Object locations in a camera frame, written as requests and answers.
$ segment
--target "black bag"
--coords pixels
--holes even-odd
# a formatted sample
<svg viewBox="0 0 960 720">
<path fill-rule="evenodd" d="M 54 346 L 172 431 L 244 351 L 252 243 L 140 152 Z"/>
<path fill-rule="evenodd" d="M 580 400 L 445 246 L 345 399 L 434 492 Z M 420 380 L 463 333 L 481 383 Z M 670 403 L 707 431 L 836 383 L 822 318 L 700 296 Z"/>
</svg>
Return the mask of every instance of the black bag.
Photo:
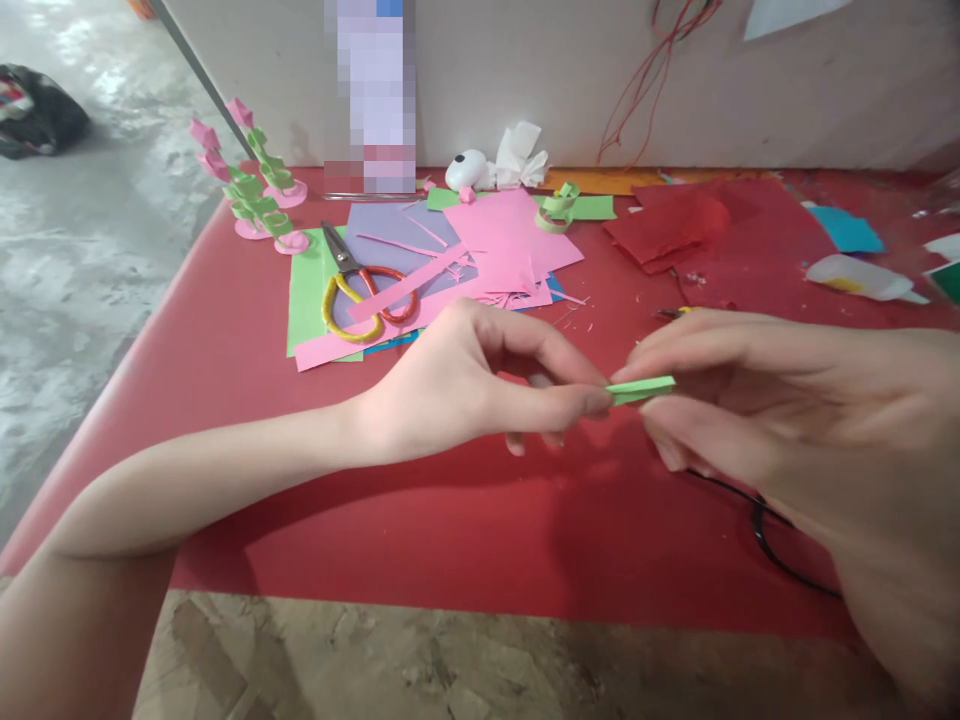
<svg viewBox="0 0 960 720">
<path fill-rule="evenodd" d="M 0 65 L 0 155 L 56 155 L 80 138 L 90 118 L 53 80 L 23 65 Z"/>
</svg>

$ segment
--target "red scissor handle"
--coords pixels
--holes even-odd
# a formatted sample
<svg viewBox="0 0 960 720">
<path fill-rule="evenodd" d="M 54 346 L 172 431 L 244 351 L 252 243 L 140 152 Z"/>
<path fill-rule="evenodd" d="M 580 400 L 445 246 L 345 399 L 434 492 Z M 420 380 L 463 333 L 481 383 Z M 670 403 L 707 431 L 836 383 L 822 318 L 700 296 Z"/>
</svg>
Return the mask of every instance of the red scissor handle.
<svg viewBox="0 0 960 720">
<path fill-rule="evenodd" d="M 373 275 L 383 275 L 384 277 L 390 277 L 397 281 L 404 280 L 407 277 L 399 270 L 380 267 L 378 265 L 368 265 L 360 268 L 360 277 L 363 278 L 363 283 L 367 286 L 367 290 L 370 291 L 371 296 L 380 292 L 377 290 L 377 286 L 373 282 Z M 382 317 L 391 325 L 403 325 L 407 320 L 416 315 L 417 310 L 419 309 L 420 294 L 414 290 L 412 293 L 410 293 L 410 304 L 407 305 L 407 309 L 404 310 L 403 315 L 393 315 L 387 308 L 384 308 L 380 311 L 380 317 Z"/>
</svg>

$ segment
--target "glue bottle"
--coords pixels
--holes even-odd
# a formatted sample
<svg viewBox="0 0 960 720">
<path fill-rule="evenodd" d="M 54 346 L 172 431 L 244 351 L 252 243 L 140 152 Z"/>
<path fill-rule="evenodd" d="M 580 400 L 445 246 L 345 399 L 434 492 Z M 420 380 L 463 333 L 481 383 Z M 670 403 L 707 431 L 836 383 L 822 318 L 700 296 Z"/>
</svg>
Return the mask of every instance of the glue bottle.
<svg viewBox="0 0 960 720">
<path fill-rule="evenodd" d="M 807 270 L 807 280 L 874 300 L 906 300 L 918 305 L 930 302 L 913 292 L 913 281 L 907 276 L 848 255 L 828 255 L 814 263 Z"/>
</svg>

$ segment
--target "white board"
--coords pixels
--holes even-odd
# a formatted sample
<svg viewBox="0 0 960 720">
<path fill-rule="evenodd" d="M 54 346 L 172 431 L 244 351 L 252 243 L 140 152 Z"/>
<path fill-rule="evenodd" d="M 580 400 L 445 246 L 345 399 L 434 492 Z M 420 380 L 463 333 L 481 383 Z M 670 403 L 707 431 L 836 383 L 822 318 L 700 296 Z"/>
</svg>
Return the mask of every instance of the white board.
<svg viewBox="0 0 960 720">
<path fill-rule="evenodd" d="M 255 111 L 271 150 L 294 165 L 322 164 L 327 112 L 344 102 L 323 70 L 323 3 L 166 5 L 221 94 Z M 652 6 L 417 0 L 420 164 L 446 166 L 469 147 L 493 155 L 503 129 L 525 119 L 543 127 L 553 164 L 593 165 L 607 118 L 654 42 Z M 960 165 L 951 0 L 861 0 L 744 42 L 749 10 L 749 0 L 726 0 L 677 46 L 641 165 Z M 635 115 L 604 164 L 635 154 L 646 118 Z"/>
</svg>

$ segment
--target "hand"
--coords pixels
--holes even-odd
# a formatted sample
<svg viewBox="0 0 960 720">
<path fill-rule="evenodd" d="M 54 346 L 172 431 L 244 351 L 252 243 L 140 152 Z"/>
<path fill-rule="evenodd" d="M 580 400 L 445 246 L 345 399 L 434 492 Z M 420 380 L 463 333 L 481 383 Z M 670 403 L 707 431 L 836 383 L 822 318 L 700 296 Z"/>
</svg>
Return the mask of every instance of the hand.
<svg viewBox="0 0 960 720">
<path fill-rule="evenodd" d="M 530 385 L 497 377 L 500 372 Z M 360 422 L 377 448 L 376 464 L 433 455 L 494 433 L 507 433 L 509 450 L 522 455 L 522 433 L 543 433 L 560 445 L 580 418 L 605 412 L 613 400 L 607 384 L 551 325 L 462 299 L 361 396 Z"/>
<path fill-rule="evenodd" d="M 864 638 L 898 680 L 960 687 L 960 337 L 698 310 L 613 377 L 674 374 L 641 410 L 670 470 L 759 490 L 830 551 Z"/>
</svg>

